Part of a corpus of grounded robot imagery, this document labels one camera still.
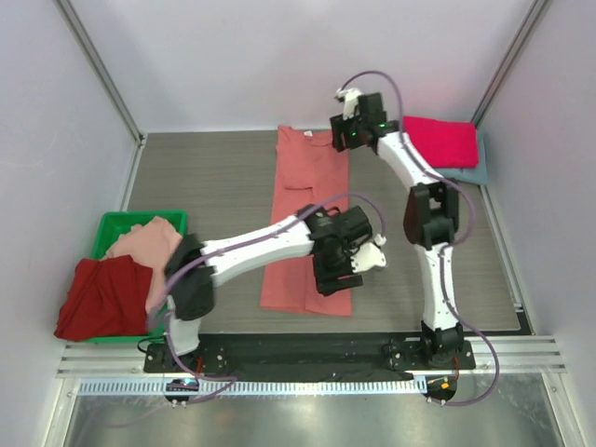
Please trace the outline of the coral pink t shirt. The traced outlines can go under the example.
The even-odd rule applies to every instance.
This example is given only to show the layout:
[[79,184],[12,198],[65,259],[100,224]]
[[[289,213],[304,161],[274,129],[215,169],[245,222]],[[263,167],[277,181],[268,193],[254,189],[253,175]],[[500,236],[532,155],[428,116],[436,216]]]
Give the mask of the coral pink t shirt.
[[[349,188],[349,157],[332,147],[332,134],[278,127],[273,224],[308,204],[318,204]],[[351,292],[329,297],[317,292],[311,258],[296,258],[264,269],[260,306],[266,310],[349,317]]]

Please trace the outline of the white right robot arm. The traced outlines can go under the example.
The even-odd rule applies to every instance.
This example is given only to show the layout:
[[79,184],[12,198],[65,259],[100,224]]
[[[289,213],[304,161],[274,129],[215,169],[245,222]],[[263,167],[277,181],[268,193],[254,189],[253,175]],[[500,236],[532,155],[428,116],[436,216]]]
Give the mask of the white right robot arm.
[[343,112],[330,119],[333,147],[339,152],[372,148],[409,189],[403,230],[420,262],[425,297],[420,357],[430,368],[449,365],[464,347],[452,267],[459,194],[420,155],[400,122],[387,118],[381,94],[344,88],[335,98]]

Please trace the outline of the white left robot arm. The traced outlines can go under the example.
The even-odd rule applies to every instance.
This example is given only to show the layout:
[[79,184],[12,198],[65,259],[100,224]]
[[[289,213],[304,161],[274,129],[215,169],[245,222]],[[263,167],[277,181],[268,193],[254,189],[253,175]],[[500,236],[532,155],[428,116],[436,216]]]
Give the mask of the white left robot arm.
[[362,273],[386,267],[386,240],[373,233],[361,207],[346,211],[308,205],[282,221],[244,235],[202,243],[188,235],[165,268],[169,317],[165,361],[175,371],[197,361],[201,320],[215,306],[215,290],[251,270],[295,258],[312,260],[318,293],[359,287]]

